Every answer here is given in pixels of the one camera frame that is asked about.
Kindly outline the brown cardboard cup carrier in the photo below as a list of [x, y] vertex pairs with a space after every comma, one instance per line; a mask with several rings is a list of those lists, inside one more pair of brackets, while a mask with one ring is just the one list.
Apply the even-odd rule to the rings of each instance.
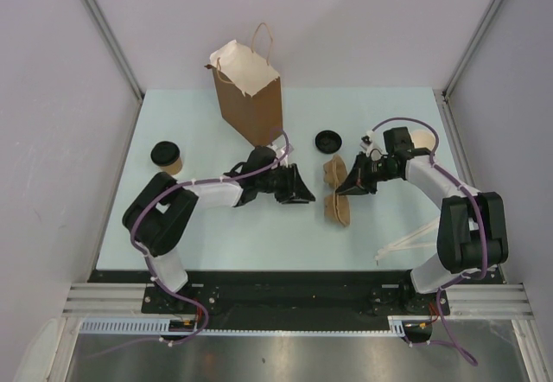
[[351, 223], [350, 205], [346, 196], [332, 193], [324, 199], [324, 216], [327, 220], [347, 227]]
[[323, 181], [333, 190], [344, 182], [348, 174], [346, 165], [338, 154], [323, 164], [323, 172]]

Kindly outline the brown paper bag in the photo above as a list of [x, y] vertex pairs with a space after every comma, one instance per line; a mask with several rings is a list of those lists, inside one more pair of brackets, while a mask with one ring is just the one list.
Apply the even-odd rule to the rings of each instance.
[[273, 35], [265, 55], [257, 52], [256, 36], [248, 45], [236, 40], [210, 54], [221, 117], [253, 146], [267, 146], [281, 136], [283, 101], [280, 73], [271, 65]]

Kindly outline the brown paper cup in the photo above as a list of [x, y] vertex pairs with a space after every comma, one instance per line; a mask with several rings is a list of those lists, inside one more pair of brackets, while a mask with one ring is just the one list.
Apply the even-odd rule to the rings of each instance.
[[415, 130], [410, 132], [411, 141], [417, 149], [432, 150], [436, 145], [436, 137], [431, 131]]
[[160, 170], [172, 176], [178, 175], [182, 170], [182, 166], [183, 164], [180, 156], [171, 157], [168, 160], [162, 161], [158, 164]]

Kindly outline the black plastic cup lid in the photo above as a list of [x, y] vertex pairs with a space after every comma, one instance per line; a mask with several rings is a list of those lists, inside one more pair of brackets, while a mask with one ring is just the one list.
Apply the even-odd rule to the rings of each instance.
[[342, 146], [341, 136], [331, 130], [320, 131], [315, 136], [315, 147], [323, 154], [333, 154]]

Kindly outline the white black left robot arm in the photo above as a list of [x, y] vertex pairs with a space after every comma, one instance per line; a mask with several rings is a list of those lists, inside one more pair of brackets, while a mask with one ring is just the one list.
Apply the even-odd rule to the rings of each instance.
[[272, 194], [280, 204], [308, 204], [315, 196], [303, 182], [285, 152], [257, 146], [213, 181], [187, 181], [182, 185], [165, 172], [151, 178], [122, 218], [131, 243], [141, 252], [152, 281], [163, 288], [161, 302], [179, 313], [191, 302], [186, 273], [176, 246], [196, 209], [242, 207], [259, 194]]

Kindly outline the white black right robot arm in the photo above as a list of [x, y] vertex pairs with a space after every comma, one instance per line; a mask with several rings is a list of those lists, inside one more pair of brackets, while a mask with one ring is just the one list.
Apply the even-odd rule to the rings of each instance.
[[372, 145], [356, 155], [351, 171], [336, 188], [340, 196], [376, 194], [378, 184], [402, 179], [421, 190], [440, 210], [436, 253], [410, 271], [410, 285], [398, 292], [400, 307], [418, 314], [429, 293], [468, 278], [483, 278], [509, 255], [505, 208], [495, 192], [481, 192], [451, 175], [435, 159], [435, 149], [417, 147], [409, 129], [384, 132], [385, 152]]

